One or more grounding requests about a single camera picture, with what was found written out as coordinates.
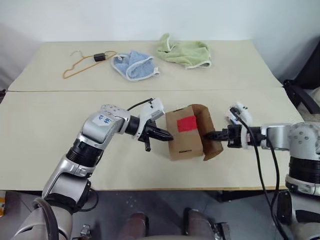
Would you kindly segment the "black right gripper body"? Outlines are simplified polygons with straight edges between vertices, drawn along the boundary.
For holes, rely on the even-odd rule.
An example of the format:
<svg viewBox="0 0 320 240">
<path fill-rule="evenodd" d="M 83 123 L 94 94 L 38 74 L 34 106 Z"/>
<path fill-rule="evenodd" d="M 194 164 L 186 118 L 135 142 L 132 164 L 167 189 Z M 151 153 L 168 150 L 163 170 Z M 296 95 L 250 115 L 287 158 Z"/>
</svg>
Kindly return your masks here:
<svg viewBox="0 0 320 240">
<path fill-rule="evenodd" d="M 230 124 L 227 126 L 227 146 L 229 148 L 242 148 L 242 125 Z"/>
</svg>

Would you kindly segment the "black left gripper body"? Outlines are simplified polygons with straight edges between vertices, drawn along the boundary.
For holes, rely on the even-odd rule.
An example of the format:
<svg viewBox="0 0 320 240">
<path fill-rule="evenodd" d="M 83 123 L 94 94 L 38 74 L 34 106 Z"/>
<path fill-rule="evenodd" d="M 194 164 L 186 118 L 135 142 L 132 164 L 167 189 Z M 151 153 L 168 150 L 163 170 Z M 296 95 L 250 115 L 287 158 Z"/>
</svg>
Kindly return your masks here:
<svg viewBox="0 0 320 240">
<path fill-rule="evenodd" d="M 146 137 L 152 138 L 157 140 L 157 135 L 155 130 L 157 130 L 157 124 L 155 120 L 147 120 L 147 122 L 144 125 L 144 128 L 142 130 L 142 133 L 140 134 L 139 138 L 137 139 L 140 142 L 145 142 Z"/>
</svg>

